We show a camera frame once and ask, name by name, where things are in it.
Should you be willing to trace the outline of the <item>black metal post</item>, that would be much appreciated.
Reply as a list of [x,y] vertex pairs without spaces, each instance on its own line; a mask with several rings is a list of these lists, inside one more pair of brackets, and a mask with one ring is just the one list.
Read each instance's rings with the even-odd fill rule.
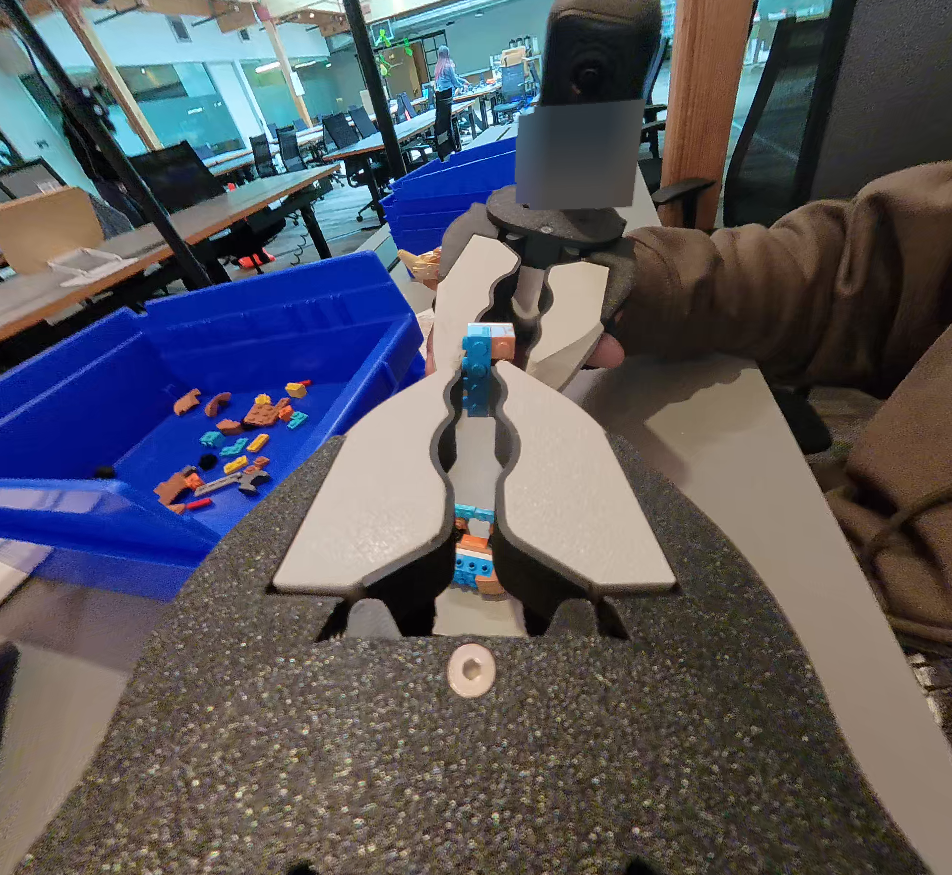
[[400,142],[396,134],[395,124],[390,115],[387,93],[385,92],[383,78],[374,55],[369,31],[363,15],[361,0],[341,1],[343,3],[344,13],[347,17],[363,81],[373,104],[375,123],[377,125],[376,136],[378,140],[380,140],[380,144],[359,152],[356,151],[357,143],[343,146],[342,143],[337,141],[336,134],[332,134],[331,139],[338,148],[334,156],[337,157],[338,160],[344,160],[345,162],[351,161],[363,168],[363,178],[366,181],[366,186],[371,195],[370,208],[376,214],[380,225],[384,226],[386,223],[386,213],[382,206],[382,194],[372,156],[375,153],[379,153],[379,151],[383,151],[386,156],[389,172],[398,179],[407,173],[407,169],[404,163]]

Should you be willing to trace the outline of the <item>toy bricks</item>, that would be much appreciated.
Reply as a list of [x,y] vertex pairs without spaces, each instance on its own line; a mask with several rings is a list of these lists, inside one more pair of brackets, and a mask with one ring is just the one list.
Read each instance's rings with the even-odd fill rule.
[[223,530],[284,476],[316,436],[322,394],[310,378],[182,395],[126,462],[160,506]]

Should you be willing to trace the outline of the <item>blue orange toy brick assembly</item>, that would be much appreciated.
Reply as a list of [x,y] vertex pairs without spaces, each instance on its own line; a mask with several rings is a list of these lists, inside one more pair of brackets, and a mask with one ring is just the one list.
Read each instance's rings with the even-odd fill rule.
[[452,585],[501,598],[506,590],[495,572],[490,537],[495,524],[491,509],[457,503],[454,507],[455,564]]

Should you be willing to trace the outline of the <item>brown toy brick model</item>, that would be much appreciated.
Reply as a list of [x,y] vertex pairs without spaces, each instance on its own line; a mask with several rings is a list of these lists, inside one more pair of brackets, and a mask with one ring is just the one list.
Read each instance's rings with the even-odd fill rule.
[[442,248],[426,251],[422,254],[413,254],[408,250],[398,250],[398,259],[406,268],[414,282],[436,291],[439,284],[439,270],[442,259]]

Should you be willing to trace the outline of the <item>blue plastic bin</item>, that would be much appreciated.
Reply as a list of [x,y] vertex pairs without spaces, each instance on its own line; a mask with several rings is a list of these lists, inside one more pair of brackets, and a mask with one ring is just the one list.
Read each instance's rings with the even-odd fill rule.
[[397,248],[412,254],[437,248],[446,227],[472,204],[514,184],[515,159],[511,137],[429,162],[396,181],[383,208]]
[[[120,310],[2,377],[2,597],[35,574],[175,596],[232,527],[327,439],[419,381],[423,334],[373,253]],[[158,503],[128,460],[194,390],[310,378],[316,436],[218,530]]]

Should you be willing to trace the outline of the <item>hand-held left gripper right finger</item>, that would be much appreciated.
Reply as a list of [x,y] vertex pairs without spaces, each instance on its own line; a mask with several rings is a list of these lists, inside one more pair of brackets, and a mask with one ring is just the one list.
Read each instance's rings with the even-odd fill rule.
[[511,363],[493,375],[492,550],[505,590],[532,611],[671,591],[675,573],[601,426]]

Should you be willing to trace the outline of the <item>black light stand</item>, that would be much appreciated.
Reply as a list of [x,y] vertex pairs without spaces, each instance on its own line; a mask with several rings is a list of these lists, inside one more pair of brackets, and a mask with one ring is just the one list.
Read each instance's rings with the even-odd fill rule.
[[146,220],[156,227],[161,238],[173,251],[174,258],[181,267],[184,277],[190,282],[191,287],[207,288],[212,286],[207,271],[196,259],[187,242],[176,231],[165,208],[153,196],[145,181],[129,162],[127,156],[115,141],[113,133],[91,107],[89,99],[70,81],[53,51],[31,24],[19,1],[1,0],[1,6],[18,37],[21,38],[30,53],[39,59],[56,84],[61,100],[66,106],[67,114],[81,125],[88,137],[96,143],[102,154],[108,159],[123,187],[140,207]]

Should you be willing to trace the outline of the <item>wooden pillar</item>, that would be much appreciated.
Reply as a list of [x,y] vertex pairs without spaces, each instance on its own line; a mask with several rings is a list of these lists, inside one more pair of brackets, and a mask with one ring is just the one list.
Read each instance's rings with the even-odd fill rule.
[[714,226],[754,0],[676,0],[661,184],[704,179],[696,224]]

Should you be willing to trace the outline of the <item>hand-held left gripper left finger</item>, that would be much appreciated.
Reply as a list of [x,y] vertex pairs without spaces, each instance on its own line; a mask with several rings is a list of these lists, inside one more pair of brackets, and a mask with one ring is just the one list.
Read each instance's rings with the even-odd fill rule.
[[281,593],[384,603],[399,625],[435,615],[453,575],[454,508],[443,438],[457,418],[460,371],[389,398],[346,434],[272,578]]

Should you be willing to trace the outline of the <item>black mesh office chair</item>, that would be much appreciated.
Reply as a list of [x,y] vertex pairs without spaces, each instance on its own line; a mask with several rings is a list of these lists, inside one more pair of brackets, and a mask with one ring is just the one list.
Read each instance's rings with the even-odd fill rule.
[[[950,0],[831,0],[826,15],[790,14],[773,31],[724,165],[722,221],[766,225],[806,202],[949,160]],[[696,226],[712,182],[664,187],[661,167],[662,220]]]

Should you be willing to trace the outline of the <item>person's right forearm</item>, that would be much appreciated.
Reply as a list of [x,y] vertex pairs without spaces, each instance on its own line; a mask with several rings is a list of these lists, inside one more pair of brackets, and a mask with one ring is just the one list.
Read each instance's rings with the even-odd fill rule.
[[614,316],[630,355],[751,360],[776,381],[950,391],[951,166],[910,167],[772,226],[644,227]]

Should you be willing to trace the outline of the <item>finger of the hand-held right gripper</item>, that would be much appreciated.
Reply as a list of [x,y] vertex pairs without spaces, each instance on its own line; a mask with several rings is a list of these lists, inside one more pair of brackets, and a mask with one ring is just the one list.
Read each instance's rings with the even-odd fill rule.
[[503,242],[484,236],[470,238],[437,288],[431,331],[435,371],[460,368],[462,339],[470,322],[480,321],[490,310],[496,287],[519,266],[519,256]]
[[587,261],[521,266],[518,335],[531,377],[561,391],[586,364],[603,333],[608,279],[606,266]]

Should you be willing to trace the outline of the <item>small multicoloured toy brick block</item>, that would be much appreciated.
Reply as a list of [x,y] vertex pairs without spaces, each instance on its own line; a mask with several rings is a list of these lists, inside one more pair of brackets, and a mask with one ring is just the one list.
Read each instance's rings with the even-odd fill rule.
[[498,361],[516,358],[514,324],[505,321],[470,322],[462,339],[463,354],[470,364],[488,368]]

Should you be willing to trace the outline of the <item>long wooden office table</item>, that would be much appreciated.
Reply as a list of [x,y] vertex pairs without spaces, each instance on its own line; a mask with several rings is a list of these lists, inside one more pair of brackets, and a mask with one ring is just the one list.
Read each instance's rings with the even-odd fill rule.
[[[450,128],[454,130],[457,126],[456,119],[459,116],[464,116],[472,125],[475,125],[476,122],[481,123],[478,132],[484,130],[488,126],[488,111],[492,99],[501,90],[501,81],[495,81],[454,96],[450,109]],[[425,134],[434,133],[435,124],[435,109],[427,110],[410,120],[399,122],[394,127],[398,145],[403,147]],[[383,136],[380,132],[377,132],[373,136],[363,138],[357,143],[327,154],[325,162],[327,165],[342,164],[348,159],[363,159],[385,151]]]
[[[288,199],[293,209],[302,209],[303,214],[306,214],[304,191],[315,182],[329,178],[339,167],[338,163],[334,163],[255,180],[222,196],[174,213],[171,216],[172,225],[178,235],[193,247],[263,210],[272,202]],[[42,321],[59,318],[67,309],[112,289],[156,263],[174,258],[173,250],[155,226],[139,227],[107,241],[104,247],[122,259],[130,260],[130,263],[84,286],[63,286],[49,269],[33,276],[17,276],[3,282],[2,342]]]

